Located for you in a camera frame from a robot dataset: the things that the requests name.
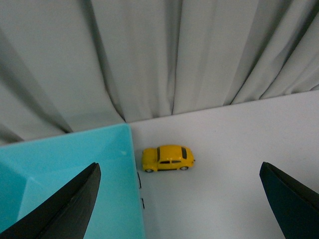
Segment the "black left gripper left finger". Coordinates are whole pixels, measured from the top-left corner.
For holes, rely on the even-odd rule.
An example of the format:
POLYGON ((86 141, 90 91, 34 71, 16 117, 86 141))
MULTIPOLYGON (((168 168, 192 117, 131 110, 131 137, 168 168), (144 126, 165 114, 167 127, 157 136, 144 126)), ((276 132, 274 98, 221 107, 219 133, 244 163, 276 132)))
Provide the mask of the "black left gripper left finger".
POLYGON ((41 205, 4 230, 2 239, 82 239, 98 196, 101 169, 92 163, 41 205))

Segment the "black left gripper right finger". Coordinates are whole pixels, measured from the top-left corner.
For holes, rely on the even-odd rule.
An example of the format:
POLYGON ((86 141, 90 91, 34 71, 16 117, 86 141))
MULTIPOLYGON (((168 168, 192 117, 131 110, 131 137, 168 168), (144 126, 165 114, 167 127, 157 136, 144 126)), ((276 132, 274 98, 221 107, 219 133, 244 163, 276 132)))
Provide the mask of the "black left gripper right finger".
POLYGON ((284 237, 317 239, 319 194, 268 162, 262 163, 259 176, 284 237))

